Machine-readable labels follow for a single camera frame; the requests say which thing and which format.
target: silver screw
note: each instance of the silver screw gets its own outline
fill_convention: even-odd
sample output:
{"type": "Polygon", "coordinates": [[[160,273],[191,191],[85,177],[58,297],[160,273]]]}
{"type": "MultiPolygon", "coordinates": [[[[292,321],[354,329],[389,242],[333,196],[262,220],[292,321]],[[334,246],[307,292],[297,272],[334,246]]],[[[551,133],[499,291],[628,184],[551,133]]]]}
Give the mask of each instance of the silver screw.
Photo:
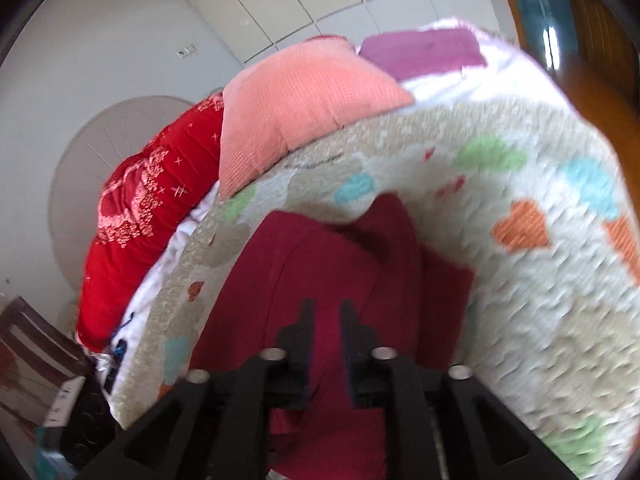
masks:
{"type": "Polygon", "coordinates": [[[389,361],[398,357],[398,351],[390,346],[379,346],[371,351],[371,355],[378,361],[389,361]]]}
{"type": "Polygon", "coordinates": [[[471,368],[466,365],[455,365],[449,368],[449,377],[457,381],[464,381],[473,376],[471,368]]]}
{"type": "Polygon", "coordinates": [[[193,384],[202,384],[202,383],[206,383],[210,377],[211,377],[211,374],[206,370],[196,369],[196,370],[189,370],[187,372],[185,379],[187,379],[187,381],[193,384]]]}
{"type": "Polygon", "coordinates": [[[282,361],[287,353],[282,348],[265,348],[260,351],[260,357],[265,361],[282,361]]]}

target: white wall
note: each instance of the white wall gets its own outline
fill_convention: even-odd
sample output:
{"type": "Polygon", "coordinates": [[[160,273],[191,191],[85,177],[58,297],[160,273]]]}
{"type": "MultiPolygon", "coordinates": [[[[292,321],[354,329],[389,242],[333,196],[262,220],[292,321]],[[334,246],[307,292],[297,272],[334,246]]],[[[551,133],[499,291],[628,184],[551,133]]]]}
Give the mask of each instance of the white wall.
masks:
{"type": "Polygon", "coordinates": [[[0,67],[0,292],[54,323],[74,297],[51,250],[47,201],[86,122],[138,96],[196,102],[240,69],[186,0],[44,2],[0,67]],[[179,59],[191,43],[197,53],[179,59]]]}

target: blue heart pattern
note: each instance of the blue heart pattern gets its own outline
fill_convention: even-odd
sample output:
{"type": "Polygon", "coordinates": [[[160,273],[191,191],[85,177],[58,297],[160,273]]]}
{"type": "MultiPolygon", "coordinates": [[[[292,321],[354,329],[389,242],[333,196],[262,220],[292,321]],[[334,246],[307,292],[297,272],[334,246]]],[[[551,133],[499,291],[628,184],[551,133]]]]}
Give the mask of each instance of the blue heart pattern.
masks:
{"type": "Polygon", "coordinates": [[[368,173],[356,173],[349,177],[347,182],[342,184],[335,192],[334,200],[337,204],[345,204],[359,199],[373,191],[373,177],[368,173]]]}
{"type": "Polygon", "coordinates": [[[600,164],[589,157],[577,157],[560,167],[566,179],[580,193],[580,201],[607,220],[615,220],[620,211],[613,199],[614,181],[600,164]]]}
{"type": "Polygon", "coordinates": [[[180,368],[191,355],[188,337],[173,337],[164,347],[164,384],[171,386],[180,377],[180,368]]]}

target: bed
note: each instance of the bed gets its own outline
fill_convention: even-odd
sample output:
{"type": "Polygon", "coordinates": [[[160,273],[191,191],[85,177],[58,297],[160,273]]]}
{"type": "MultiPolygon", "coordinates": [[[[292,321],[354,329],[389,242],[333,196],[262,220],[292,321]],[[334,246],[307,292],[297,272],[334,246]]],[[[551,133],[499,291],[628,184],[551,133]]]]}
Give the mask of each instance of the bed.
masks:
{"type": "Polygon", "coordinates": [[[458,20],[429,27],[459,26],[487,67],[407,81],[414,106],[290,153],[230,200],[215,185],[185,218],[112,339],[127,341],[107,396],[120,424],[185,373],[268,212],[345,221],[391,190],[425,243],[476,272],[456,361],[580,478],[615,478],[640,415],[638,228],[620,167],[526,54],[458,20]]]}

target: white label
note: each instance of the white label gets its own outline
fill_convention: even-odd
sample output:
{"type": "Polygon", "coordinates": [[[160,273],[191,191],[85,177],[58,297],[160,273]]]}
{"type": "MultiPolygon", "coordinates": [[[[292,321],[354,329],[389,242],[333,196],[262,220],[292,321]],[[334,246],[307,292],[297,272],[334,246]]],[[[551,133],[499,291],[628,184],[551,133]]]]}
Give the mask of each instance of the white label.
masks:
{"type": "Polygon", "coordinates": [[[56,399],[53,401],[53,405],[44,421],[43,426],[45,428],[61,428],[66,426],[85,379],[83,376],[76,377],[60,386],[56,399]]]}

